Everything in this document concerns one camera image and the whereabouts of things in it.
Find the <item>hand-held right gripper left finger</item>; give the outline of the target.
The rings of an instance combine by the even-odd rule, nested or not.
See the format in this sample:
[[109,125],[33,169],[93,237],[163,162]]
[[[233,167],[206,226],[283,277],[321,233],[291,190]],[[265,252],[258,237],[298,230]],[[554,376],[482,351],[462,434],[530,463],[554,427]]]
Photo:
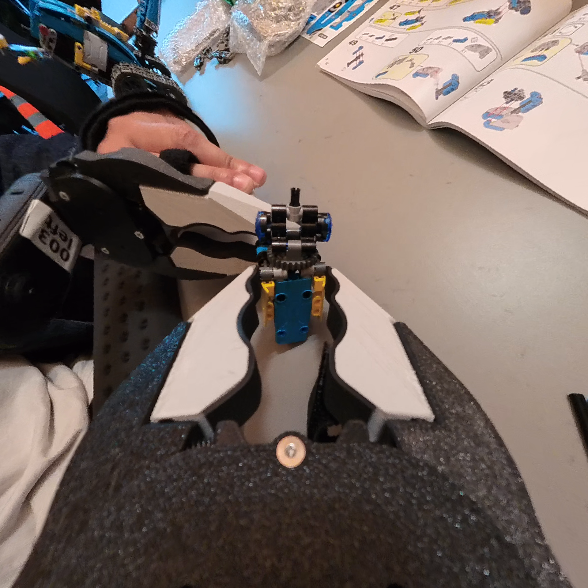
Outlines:
[[246,268],[188,321],[151,422],[247,422],[261,400],[251,337],[258,327],[258,270]]

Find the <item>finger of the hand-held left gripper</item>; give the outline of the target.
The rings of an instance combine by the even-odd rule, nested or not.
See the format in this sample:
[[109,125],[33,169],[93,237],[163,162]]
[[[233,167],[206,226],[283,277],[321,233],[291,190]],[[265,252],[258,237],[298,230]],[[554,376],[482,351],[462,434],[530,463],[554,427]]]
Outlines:
[[164,224],[216,241],[256,241],[258,212],[269,210],[266,202],[220,182],[204,196],[147,186],[140,190],[146,206]]
[[238,275],[256,263],[256,235],[169,235],[158,238],[158,272],[201,281]]

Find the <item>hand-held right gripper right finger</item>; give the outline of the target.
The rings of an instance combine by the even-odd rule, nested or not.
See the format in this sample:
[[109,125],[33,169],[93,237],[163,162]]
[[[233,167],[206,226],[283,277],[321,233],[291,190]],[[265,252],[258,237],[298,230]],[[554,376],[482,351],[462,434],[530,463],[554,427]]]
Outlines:
[[341,424],[362,420],[432,422],[433,410],[394,319],[340,271],[327,268],[327,327],[333,338],[325,375],[327,410]]

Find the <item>black grey gear assembly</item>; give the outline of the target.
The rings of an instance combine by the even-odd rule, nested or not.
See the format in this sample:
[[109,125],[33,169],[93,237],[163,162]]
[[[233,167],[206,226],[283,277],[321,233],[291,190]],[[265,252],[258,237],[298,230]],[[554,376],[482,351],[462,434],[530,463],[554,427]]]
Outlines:
[[258,212],[255,230],[261,281],[326,274],[317,245],[330,239],[332,217],[317,206],[301,205],[299,188],[291,188],[289,204]]

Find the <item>blue yellow brick assembly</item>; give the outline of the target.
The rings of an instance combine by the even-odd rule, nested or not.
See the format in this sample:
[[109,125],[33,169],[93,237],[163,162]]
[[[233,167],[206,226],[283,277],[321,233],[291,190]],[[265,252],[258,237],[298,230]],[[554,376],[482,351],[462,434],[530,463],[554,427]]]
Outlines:
[[273,320],[276,343],[304,342],[311,318],[323,314],[325,268],[261,268],[259,274],[264,324]]

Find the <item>grey desk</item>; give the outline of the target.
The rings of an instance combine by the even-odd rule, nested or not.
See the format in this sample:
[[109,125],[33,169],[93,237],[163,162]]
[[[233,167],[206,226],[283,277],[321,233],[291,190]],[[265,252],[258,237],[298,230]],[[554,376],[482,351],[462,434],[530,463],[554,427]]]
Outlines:
[[316,67],[297,40],[259,77],[238,55],[180,78],[257,197],[330,212],[323,259],[405,322],[468,388],[525,480],[565,575],[587,587],[587,459],[567,395],[587,389],[587,219],[469,138]]

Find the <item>person's left hand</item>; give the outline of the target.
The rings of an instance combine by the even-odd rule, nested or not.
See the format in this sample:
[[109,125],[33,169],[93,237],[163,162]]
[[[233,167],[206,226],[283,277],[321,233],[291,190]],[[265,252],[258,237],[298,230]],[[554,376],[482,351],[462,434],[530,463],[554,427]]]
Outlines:
[[96,151],[100,154],[137,148],[154,155],[169,149],[190,151],[199,163],[191,175],[223,182],[251,194],[267,179],[266,172],[244,160],[229,156],[190,123],[170,112],[133,112],[112,118]]

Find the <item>blue yellow toy robot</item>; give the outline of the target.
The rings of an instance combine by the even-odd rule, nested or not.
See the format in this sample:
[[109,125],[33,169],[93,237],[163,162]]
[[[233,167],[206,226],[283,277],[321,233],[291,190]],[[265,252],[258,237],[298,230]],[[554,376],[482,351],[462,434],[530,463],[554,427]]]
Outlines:
[[18,29],[26,43],[1,37],[1,53],[21,65],[54,58],[79,73],[110,85],[112,70],[152,70],[170,76],[155,55],[161,1],[139,1],[121,24],[82,1],[1,1],[1,18]]

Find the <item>person's light trousers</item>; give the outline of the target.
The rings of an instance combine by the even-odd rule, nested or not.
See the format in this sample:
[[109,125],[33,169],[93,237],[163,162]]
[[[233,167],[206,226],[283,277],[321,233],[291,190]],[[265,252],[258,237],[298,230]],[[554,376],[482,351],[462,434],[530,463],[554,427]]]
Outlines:
[[89,425],[93,360],[1,360],[1,587],[11,587]]

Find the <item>black bar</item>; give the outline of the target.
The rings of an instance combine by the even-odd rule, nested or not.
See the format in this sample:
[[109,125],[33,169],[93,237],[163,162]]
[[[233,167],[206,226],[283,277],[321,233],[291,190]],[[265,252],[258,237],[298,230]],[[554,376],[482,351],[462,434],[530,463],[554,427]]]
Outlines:
[[568,401],[571,412],[575,419],[579,436],[582,440],[584,450],[588,449],[588,422],[587,422],[587,398],[581,393],[570,393]]

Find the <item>blue sticker sheet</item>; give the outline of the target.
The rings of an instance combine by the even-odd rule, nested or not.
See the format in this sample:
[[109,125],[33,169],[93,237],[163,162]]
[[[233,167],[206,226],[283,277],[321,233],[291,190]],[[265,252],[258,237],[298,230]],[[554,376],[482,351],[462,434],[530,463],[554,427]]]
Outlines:
[[317,1],[301,37],[324,47],[368,11],[374,1]]

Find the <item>open instruction booklet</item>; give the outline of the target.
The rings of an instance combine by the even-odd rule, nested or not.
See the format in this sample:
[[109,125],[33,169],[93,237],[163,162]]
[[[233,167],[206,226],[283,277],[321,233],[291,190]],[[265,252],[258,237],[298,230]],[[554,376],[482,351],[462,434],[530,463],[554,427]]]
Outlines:
[[318,67],[587,211],[587,6],[392,1]]

